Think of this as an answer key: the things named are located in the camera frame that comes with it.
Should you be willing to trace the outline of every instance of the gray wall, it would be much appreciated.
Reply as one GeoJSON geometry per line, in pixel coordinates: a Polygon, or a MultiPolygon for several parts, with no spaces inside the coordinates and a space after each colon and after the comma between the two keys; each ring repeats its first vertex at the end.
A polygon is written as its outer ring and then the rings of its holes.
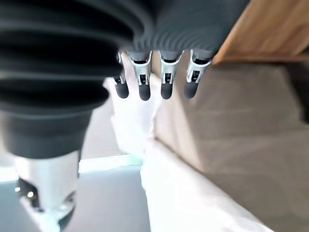
{"type": "MultiPolygon", "coordinates": [[[[18,202],[15,184],[0,184],[0,231],[38,232],[18,202]]],[[[83,174],[66,232],[149,232],[139,168],[83,174]]]]}

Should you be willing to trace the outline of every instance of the wooden board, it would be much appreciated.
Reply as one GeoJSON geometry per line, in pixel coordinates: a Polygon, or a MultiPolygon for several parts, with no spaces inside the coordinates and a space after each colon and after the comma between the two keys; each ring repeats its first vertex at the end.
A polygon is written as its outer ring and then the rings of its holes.
{"type": "Polygon", "coordinates": [[[308,46],[309,0],[251,0],[214,62],[300,61],[308,46]]]}

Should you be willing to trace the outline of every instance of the robotic hand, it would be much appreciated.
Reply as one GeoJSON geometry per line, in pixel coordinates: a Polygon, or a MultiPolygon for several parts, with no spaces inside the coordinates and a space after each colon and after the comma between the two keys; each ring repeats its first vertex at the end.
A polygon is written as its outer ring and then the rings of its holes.
{"type": "Polygon", "coordinates": [[[0,109],[16,157],[21,204],[43,232],[60,232],[75,207],[78,164],[92,110],[115,79],[129,93],[117,53],[128,51],[140,97],[150,98],[151,51],[160,51],[161,95],[191,50],[184,93],[194,97],[249,0],[3,0],[0,109]]]}

